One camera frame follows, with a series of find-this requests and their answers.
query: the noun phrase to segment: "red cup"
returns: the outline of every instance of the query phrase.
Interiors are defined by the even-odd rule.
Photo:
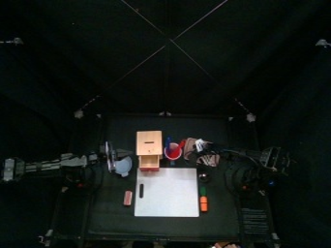
[[[170,160],[176,160],[182,157],[183,150],[178,149],[178,147],[176,143],[170,143],[170,149],[164,148],[164,155]]]

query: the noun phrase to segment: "dark enclosure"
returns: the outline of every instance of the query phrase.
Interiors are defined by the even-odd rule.
[[[330,10],[330,0],[2,1],[2,164],[82,156],[104,135],[135,151],[124,133],[154,117],[226,142],[204,121],[241,119],[257,132],[239,128],[241,144],[297,162],[269,196],[285,247],[331,247]],[[39,247],[60,188],[58,177],[0,184],[0,247]]]

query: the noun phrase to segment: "black mat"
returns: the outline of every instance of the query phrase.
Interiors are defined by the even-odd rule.
[[[225,119],[112,117],[107,125],[107,139],[115,148],[130,149],[136,153],[136,132],[160,130],[163,138],[172,140],[203,138],[229,144],[227,121]],[[88,233],[107,237],[166,238],[171,240],[215,240],[237,238],[238,222],[235,205],[225,184],[223,163],[217,169],[204,168],[212,173],[207,188],[208,212],[198,218],[135,217],[135,197],[130,207],[123,206],[126,190],[136,191],[138,156],[134,155],[134,168],[127,178],[107,172],[104,165],[103,187],[96,194],[91,213]],[[162,160],[162,167],[170,162]],[[184,159],[176,167],[187,167]]]

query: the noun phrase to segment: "pen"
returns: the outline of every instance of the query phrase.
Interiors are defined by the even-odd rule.
[[[206,187],[200,187],[200,210],[202,212],[208,211],[208,200],[207,200]]]

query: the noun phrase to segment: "orange object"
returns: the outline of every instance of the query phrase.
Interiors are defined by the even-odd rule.
[[[208,211],[208,200],[207,197],[200,197],[200,210],[202,212]]]

